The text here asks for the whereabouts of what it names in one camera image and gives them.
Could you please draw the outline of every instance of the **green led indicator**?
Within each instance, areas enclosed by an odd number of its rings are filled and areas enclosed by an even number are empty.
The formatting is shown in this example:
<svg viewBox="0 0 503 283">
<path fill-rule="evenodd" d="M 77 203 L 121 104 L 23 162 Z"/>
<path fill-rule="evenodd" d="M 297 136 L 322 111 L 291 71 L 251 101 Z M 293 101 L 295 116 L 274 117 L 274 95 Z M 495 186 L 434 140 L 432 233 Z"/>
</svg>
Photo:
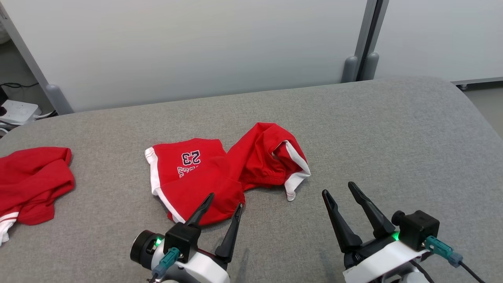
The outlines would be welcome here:
<svg viewBox="0 0 503 283">
<path fill-rule="evenodd" d="M 391 236 L 395 239 L 395 241 L 398 241 L 398 235 L 400 235 L 400 231 L 395 231 L 391 233 Z"/>
</svg>

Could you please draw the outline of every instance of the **red garment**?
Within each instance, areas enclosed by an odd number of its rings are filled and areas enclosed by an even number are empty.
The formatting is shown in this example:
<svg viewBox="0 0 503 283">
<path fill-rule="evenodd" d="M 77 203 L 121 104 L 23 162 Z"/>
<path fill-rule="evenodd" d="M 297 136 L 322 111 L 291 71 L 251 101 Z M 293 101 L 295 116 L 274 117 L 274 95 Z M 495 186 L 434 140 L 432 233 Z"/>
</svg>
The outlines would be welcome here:
<svg viewBox="0 0 503 283">
<path fill-rule="evenodd" d="M 34 148 L 0 158 L 0 233 L 17 220 L 36 225 L 54 218 L 54 200 L 74 187 L 68 148 Z"/>
<path fill-rule="evenodd" d="M 152 194 L 158 195 L 175 222 L 186 219 L 213 192 L 213 202 L 200 224 L 232 216 L 244 191 L 285 184 L 287 199 L 310 176 L 295 137 L 273 123 L 257 123 L 226 154 L 217 139 L 195 138 L 148 148 Z"/>
</svg>

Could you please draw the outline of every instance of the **teal connector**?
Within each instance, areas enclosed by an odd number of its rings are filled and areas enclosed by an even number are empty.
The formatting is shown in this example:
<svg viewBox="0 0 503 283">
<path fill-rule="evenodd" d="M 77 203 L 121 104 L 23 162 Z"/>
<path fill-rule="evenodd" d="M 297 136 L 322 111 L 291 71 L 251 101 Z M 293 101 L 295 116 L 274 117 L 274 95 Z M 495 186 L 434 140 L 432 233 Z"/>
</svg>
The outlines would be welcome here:
<svg viewBox="0 0 503 283">
<path fill-rule="evenodd" d="M 180 250 L 173 247 L 170 249 L 167 254 L 162 257 L 162 259 L 159 261 L 159 264 L 152 269 L 152 276 L 153 278 L 162 278 L 164 274 L 166 274 L 166 271 L 168 268 L 170 268 L 175 261 L 178 260 L 178 257 L 180 256 Z"/>
<path fill-rule="evenodd" d="M 428 236 L 425 241 L 425 248 L 434 254 L 438 254 L 448 260 L 453 267 L 458 267 L 459 262 L 463 260 L 463 256 L 455 253 L 454 249 L 440 241 L 439 239 Z"/>
</svg>

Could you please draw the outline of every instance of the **gray table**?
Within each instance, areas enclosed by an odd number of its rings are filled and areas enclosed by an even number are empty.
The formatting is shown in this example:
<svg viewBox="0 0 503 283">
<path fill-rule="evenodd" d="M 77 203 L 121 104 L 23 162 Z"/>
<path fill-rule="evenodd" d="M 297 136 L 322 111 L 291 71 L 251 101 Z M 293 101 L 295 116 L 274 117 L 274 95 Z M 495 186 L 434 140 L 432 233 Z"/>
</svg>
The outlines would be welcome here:
<svg viewBox="0 0 503 283">
<path fill-rule="evenodd" d="M 312 176 L 293 202 L 283 189 L 247 192 L 233 282 L 343 282 L 343 255 L 324 207 L 328 189 L 364 241 L 372 228 L 347 189 L 355 181 L 389 218 L 398 209 L 440 220 L 439 238 L 488 282 L 503 276 L 503 141 L 452 84 L 399 78 L 195 99 L 78 113 L 21 126 L 0 156 L 69 147 L 75 189 L 55 218 L 15 224 L 0 248 L 1 282 L 143 282 L 129 259 L 144 229 L 173 224 L 150 194 L 143 151 L 157 143 L 219 138 L 229 149 L 257 121 L 291 131 Z M 228 222 L 207 227 L 214 251 Z M 423 267 L 436 282 L 474 282 L 439 257 Z"/>
</svg>

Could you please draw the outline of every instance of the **white power strip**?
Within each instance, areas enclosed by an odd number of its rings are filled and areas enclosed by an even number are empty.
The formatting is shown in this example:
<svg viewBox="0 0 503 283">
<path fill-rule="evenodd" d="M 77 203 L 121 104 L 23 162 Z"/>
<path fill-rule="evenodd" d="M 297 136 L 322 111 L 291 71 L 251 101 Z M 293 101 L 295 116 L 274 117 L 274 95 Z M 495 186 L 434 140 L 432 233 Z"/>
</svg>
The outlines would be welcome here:
<svg viewBox="0 0 503 283">
<path fill-rule="evenodd" d="M 5 107 L 7 113 L 0 116 L 0 120 L 12 124 L 26 124 L 35 121 L 35 118 L 42 113 L 37 104 L 26 102 L 6 100 L 2 106 Z"/>
</svg>

